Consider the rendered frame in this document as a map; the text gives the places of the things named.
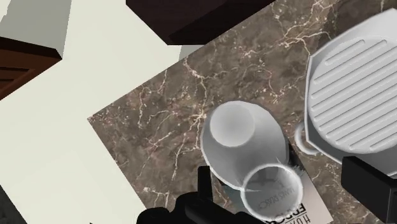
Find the white ribbed round appliance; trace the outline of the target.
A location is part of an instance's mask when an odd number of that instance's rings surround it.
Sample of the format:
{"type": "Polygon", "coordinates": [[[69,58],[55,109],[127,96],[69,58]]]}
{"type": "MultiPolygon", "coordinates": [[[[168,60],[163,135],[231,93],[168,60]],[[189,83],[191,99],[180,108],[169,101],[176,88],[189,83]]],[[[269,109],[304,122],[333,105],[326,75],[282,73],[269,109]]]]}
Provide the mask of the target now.
{"type": "Polygon", "coordinates": [[[397,179],[397,9],[339,34],[309,57],[300,151],[356,156],[397,179]]]}

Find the white cup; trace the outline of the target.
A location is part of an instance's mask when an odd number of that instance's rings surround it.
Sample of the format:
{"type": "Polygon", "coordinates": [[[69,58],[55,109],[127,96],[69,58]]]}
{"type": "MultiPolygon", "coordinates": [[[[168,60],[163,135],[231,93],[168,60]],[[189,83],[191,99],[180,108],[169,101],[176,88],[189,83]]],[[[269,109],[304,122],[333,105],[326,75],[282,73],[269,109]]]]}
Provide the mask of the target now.
{"type": "Polygon", "coordinates": [[[245,101],[228,101],[205,119],[200,145],[207,165],[224,184],[241,190],[254,168],[287,164],[289,146],[269,110],[245,101]]]}

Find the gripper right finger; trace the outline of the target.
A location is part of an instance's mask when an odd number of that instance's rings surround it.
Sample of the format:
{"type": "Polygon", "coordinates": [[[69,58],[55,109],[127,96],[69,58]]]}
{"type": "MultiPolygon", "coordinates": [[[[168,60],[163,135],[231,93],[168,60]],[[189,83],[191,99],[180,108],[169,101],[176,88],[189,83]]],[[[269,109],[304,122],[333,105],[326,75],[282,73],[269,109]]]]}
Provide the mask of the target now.
{"type": "Polygon", "coordinates": [[[384,223],[397,223],[397,179],[355,156],[342,159],[341,185],[384,223]]]}

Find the clear drinking glass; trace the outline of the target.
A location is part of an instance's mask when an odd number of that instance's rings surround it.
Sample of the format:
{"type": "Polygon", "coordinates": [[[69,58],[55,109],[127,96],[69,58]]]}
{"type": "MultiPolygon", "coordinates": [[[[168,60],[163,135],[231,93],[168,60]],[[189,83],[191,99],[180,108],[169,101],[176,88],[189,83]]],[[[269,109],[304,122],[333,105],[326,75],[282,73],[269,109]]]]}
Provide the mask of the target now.
{"type": "Polygon", "coordinates": [[[294,213],[303,199],[300,176],[283,164],[263,164],[243,180],[240,197],[255,218],[279,221],[294,213]]]}

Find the white book with black lettering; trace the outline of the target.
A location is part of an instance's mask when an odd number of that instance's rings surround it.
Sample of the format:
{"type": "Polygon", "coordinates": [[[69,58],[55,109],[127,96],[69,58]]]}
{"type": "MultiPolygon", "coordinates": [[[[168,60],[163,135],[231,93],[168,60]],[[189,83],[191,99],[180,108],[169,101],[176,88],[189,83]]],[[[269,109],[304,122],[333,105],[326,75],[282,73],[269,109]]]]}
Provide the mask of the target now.
{"type": "MultiPolygon", "coordinates": [[[[296,211],[280,220],[263,220],[261,224],[329,224],[333,218],[317,192],[309,175],[303,167],[292,145],[289,145],[288,165],[299,175],[303,186],[303,197],[296,211]]],[[[255,205],[258,211],[271,212],[278,207],[285,207],[298,195],[296,182],[289,179],[289,174],[279,167],[275,178],[268,179],[264,187],[268,190],[261,193],[254,189],[251,195],[259,197],[261,201],[255,205]]]]}

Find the brown wooden cabinet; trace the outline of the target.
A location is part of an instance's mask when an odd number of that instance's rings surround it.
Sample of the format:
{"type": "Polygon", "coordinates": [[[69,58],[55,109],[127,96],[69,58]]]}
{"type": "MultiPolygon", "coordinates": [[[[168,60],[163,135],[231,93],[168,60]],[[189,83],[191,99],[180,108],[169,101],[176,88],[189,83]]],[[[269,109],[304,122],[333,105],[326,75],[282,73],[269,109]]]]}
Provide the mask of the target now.
{"type": "Polygon", "coordinates": [[[0,101],[61,60],[54,48],[0,37],[0,101]]]}

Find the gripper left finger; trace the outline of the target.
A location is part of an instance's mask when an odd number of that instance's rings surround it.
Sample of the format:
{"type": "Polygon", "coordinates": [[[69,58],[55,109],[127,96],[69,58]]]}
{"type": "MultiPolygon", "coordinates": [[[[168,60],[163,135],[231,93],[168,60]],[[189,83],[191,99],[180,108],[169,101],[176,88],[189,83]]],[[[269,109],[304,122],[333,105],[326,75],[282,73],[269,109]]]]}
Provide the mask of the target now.
{"type": "Polygon", "coordinates": [[[214,224],[214,202],[209,166],[198,168],[197,191],[180,195],[175,208],[153,207],[144,210],[136,224],[214,224]]]}

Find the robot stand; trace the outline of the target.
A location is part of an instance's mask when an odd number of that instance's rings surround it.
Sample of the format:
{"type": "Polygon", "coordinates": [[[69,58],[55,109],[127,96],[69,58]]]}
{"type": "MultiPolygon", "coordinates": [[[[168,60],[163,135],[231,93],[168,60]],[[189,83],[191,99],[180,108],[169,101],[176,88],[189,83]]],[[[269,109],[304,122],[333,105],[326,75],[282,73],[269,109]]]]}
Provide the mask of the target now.
{"type": "Polygon", "coordinates": [[[168,45],[205,45],[274,1],[125,0],[168,45]]]}

